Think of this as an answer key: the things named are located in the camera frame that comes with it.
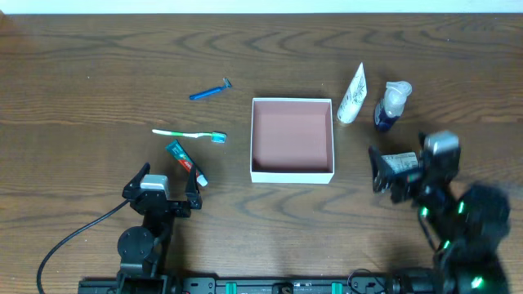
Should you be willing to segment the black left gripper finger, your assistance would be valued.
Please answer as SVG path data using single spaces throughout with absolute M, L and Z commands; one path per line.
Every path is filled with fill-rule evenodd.
M 193 166 L 190 169 L 189 178 L 186 183 L 185 195 L 190 208 L 199 210 L 203 206 L 203 200 L 199 191 L 197 178 L 197 168 Z
M 123 187 L 122 197 L 135 200 L 141 195 L 141 181 L 150 173 L 150 164 L 145 163 L 140 171 Z

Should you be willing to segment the green and white soap box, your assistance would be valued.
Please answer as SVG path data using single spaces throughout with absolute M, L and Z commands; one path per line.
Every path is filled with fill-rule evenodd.
M 383 155 L 382 159 L 395 173 L 408 171 L 412 168 L 418 167 L 418 158 L 415 152 Z

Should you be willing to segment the green and red toothpaste tube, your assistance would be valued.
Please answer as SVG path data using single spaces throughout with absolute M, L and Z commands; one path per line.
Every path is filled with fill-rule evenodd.
M 188 172 L 194 167 L 196 169 L 196 180 L 199 185 L 205 187 L 208 185 L 208 179 L 203 174 L 201 169 L 194 163 L 189 154 L 181 146 L 178 140 L 174 140 L 172 143 L 165 147 L 168 153 L 170 153 Z

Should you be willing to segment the green and white toothbrush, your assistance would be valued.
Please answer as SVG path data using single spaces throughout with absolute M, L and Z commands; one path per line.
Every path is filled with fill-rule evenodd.
M 176 137 L 187 137 L 187 138 L 200 138 L 200 137 L 209 137 L 211 142 L 224 144 L 226 142 L 226 133 L 221 132 L 179 132 L 179 131 L 167 131 L 161 129 L 153 129 L 152 132 L 156 135 L 161 136 L 176 136 Z

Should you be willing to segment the white Pantene tube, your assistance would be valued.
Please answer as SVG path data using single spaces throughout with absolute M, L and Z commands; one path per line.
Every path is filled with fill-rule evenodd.
M 363 106 L 367 93 L 364 64 L 360 63 L 342 98 L 337 111 L 337 120 L 343 124 L 353 123 Z

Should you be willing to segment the clear and blue pump bottle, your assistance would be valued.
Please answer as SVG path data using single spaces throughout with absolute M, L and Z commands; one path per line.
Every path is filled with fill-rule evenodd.
M 409 82 L 387 82 L 383 98 L 374 110 L 374 126 L 380 132 L 391 129 L 402 115 L 408 96 L 412 93 Z

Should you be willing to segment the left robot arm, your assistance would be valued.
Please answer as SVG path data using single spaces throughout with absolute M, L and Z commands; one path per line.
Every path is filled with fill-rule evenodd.
M 185 200 L 170 200 L 168 195 L 168 178 L 151 175 L 148 163 L 124 186 L 123 198 L 143 216 L 143 221 L 140 226 L 124 231 L 118 239 L 121 261 L 117 293 L 181 292 L 180 280 L 166 272 L 165 262 L 174 220 L 188 218 L 193 210 L 202 208 L 197 169 L 190 169 Z

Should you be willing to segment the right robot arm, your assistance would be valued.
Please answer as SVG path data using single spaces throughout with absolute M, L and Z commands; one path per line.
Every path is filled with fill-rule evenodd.
M 416 167 L 397 172 L 369 148 L 373 191 L 390 191 L 394 203 L 410 201 L 434 252 L 430 269 L 403 269 L 387 279 L 389 293 L 507 293 L 498 245 L 510 225 L 507 195 L 488 185 L 471 185 L 456 198 L 450 189 L 461 149 L 425 149 Z

